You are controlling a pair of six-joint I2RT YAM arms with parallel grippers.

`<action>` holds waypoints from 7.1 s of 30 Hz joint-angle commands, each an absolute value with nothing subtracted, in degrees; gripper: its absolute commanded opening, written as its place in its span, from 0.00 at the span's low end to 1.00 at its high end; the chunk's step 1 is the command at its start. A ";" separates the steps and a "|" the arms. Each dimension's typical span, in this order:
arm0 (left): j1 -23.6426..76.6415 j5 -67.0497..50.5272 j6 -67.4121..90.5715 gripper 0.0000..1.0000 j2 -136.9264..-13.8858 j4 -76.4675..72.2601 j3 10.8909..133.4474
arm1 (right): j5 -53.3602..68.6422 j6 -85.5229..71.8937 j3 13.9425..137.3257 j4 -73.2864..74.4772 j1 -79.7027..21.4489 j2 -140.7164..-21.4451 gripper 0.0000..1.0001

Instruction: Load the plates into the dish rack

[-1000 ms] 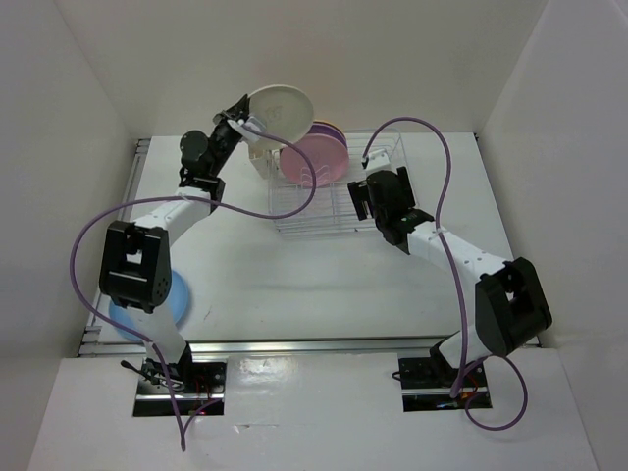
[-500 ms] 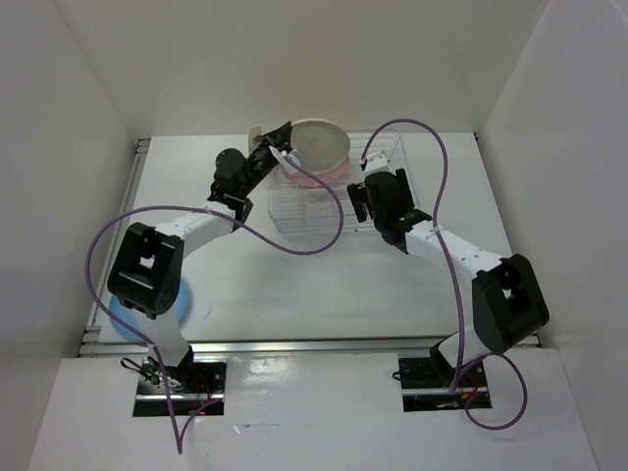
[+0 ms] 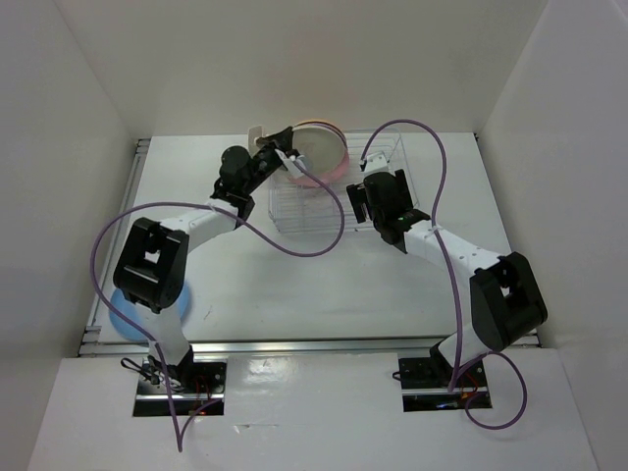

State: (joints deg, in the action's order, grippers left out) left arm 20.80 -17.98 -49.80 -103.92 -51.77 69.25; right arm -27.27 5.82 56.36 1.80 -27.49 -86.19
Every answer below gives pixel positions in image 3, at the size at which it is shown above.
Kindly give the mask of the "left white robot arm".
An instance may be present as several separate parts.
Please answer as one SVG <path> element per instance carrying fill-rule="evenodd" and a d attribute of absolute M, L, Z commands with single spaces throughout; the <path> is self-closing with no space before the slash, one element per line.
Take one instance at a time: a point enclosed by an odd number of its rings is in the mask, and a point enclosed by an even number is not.
<path fill-rule="evenodd" d="M 163 221 L 141 217 L 131 226 L 114 285 L 138 306 L 141 327 L 150 336 L 149 357 L 160 369 L 160 381 L 173 392 L 187 390 L 195 376 L 192 347 L 177 308 L 187 256 L 243 225 L 255 205 L 252 193 L 284 165 L 292 144 L 293 128 L 288 127 L 260 137 L 254 155 L 242 146 L 229 147 L 207 201 L 210 210 L 193 209 Z"/>

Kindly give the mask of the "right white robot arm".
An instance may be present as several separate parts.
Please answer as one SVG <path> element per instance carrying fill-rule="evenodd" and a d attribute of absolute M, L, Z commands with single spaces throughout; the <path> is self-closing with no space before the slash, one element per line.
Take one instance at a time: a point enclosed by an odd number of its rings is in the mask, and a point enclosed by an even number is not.
<path fill-rule="evenodd" d="M 528 259 L 516 251 L 492 252 L 436 225 L 413 206 L 402 170 L 374 173 L 346 192 L 359 223 L 371 221 L 387 244 L 447 271 L 456 310 L 461 309 L 459 284 L 468 287 L 470 321 L 458 312 L 456 332 L 430 350 L 429 372 L 436 383 L 453 384 L 466 364 L 505 350 L 547 320 Z"/>

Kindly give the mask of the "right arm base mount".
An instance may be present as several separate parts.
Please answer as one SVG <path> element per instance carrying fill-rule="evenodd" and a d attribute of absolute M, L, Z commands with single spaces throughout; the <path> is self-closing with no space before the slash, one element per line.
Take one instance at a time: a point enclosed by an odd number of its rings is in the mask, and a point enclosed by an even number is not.
<path fill-rule="evenodd" d="M 392 378 L 400 382 L 404 390 L 439 390 L 445 393 L 448 393 L 450 377 L 449 370 L 442 371 L 428 357 L 399 358 L 397 370 L 392 373 Z M 488 381 L 483 368 L 475 367 L 460 376 L 451 392 L 466 397 L 487 387 Z"/>

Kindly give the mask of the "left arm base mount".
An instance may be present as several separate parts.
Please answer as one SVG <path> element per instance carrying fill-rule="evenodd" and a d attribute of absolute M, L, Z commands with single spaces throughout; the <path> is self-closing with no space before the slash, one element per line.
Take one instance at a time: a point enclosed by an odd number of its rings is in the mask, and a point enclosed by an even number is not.
<path fill-rule="evenodd" d="M 166 378 L 163 371 L 152 360 L 143 359 L 138 363 L 128 357 L 123 357 L 120 363 L 123 368 L 138 375 L 136 396 L 139 399 L 167 398 Z M 173 399 L 222 398 L 226 379 L 226 361 L 195 363 L 184 379 L 180 379 L 175 373 L 169 375 Z"/>

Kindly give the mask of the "purple plastic plate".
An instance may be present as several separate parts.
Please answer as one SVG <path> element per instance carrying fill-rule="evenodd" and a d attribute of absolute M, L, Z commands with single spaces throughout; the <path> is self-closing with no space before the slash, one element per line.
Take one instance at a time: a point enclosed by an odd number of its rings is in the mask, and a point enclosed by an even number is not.
<path fill-rule="evenodd" d="M 333 132 L 344 144 L 346 144 L 346 138 L 344 134 L 337 127 L 328 123 L 324 123 L 324 122 L 315 122 L 313 126 L 318 126 L 318 127 L 321 127 L 323 129 Z"/>

